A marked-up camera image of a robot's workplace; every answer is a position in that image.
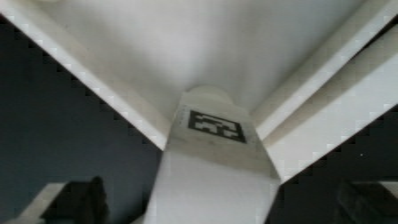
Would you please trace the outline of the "translucent gripper right finger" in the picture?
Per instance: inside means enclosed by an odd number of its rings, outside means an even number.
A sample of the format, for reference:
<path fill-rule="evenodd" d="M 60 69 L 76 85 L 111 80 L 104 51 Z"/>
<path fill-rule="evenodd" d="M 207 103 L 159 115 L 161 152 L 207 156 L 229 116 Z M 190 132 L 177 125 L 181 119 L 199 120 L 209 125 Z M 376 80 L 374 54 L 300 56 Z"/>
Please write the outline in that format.
<path fill-rule="evenodd" d="M 334 224 L 398 224 L 398 181 L 341 183 Z"/>

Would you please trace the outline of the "translucent gripper left finger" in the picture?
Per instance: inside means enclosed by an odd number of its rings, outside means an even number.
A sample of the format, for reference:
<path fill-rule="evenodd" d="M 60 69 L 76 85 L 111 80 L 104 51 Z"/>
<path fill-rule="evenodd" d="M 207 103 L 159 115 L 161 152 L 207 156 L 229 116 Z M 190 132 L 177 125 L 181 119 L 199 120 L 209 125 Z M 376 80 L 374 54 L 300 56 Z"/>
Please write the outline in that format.
<path fill-rule="evenodd" d="M 10 224 L 108 224 L 103 179 L 49 183 Z"/>

